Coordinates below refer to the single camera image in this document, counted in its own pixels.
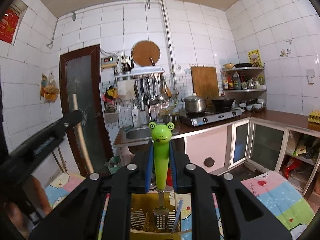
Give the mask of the person's hand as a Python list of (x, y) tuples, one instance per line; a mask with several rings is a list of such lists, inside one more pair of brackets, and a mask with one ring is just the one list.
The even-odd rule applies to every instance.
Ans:
[(17, 191), (14, 200), (3, 205), (4, 212), (22, 237), (28, 239), (34, 227), (31, 217), (44, 218), (52, 207), (40, 181), (33, 175)]

